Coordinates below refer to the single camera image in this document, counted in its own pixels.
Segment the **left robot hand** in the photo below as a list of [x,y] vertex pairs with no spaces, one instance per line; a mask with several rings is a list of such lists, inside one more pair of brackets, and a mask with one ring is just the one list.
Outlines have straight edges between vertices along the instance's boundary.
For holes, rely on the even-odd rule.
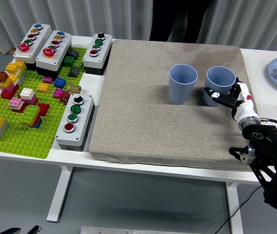
[[[27,232],[27,234],[37,234],[40,232],[40,230],[41,230],[41,226],[35,225],[31,230]],[[0,234],[19,234],[20,232],[21,232],[21,228],[13,227],[0,232]]]

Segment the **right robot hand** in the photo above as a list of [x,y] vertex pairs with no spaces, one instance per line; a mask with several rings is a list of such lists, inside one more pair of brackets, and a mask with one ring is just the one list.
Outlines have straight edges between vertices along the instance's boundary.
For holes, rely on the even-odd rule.
[[238,77],[227,94],[221,94],[209,87],[205,87],[204,90],[213,101],[231,108],[232,118],[237,122],[239,128],[243,129],[248,125],[260,124],[260,118],[254,110],[254,103],[248,86]]

